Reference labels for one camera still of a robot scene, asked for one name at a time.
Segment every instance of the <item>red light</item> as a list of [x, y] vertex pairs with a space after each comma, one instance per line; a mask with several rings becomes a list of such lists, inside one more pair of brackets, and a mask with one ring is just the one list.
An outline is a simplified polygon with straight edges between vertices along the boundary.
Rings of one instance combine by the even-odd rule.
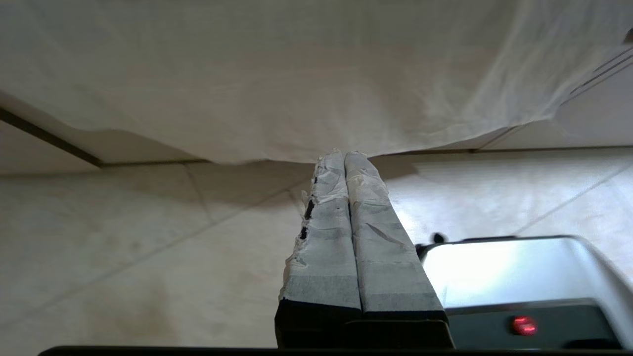
[[527, 316], [515, 317], [512, 321], [512, 329], [521, 336], [532, 336], [537, 331], [536, 322]]

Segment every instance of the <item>red led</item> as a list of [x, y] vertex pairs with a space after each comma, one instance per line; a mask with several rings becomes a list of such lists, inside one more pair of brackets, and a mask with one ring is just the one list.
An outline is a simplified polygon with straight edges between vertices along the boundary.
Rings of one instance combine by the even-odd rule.
[[515, 317], [512, 321], [512, 329], [515, 333], [522, 336], [532, 336], [538, 330], [536, 322], [527, 316]]

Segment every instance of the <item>white sheet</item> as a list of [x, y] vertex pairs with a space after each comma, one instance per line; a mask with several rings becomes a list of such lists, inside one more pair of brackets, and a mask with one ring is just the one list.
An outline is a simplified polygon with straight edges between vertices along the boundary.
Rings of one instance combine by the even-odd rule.
[[624, 1], [0, 0], [0, 91], [216, 162], [431, 148], [551, 118]]

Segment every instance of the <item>black strip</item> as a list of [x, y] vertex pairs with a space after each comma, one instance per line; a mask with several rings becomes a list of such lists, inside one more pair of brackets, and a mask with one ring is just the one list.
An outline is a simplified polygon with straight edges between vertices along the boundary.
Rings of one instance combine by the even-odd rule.
[[24, 120], [21, 117], [18, 117], [5, 109], [0, 108], [0, 121], [6, 122], [7, 124], [16, 127], [28, 134], [31, 134], [42, 141], [45, 141], [53, 146], [66, 151], [67, 153], [76, 156], [77, 158], [81, 158], [82, 160], [95, 165], [97, 167], [101, 167], [103, 162], [91, 155], [90, 153], [73, 146], [72, 144], [60, 139], [57, 136], [52, 135], [50, 132], [45, 131], [34, 124]]

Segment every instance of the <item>tiled floor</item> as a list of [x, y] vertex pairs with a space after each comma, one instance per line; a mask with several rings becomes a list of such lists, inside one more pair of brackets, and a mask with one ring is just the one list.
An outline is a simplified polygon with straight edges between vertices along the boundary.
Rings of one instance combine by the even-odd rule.
[[[578, 234], [633, 281], [633, 149], [372, 160], [414, 243]], [[56, 345], [275, 346], [311, 165], [0, 179], [0, 354]]]

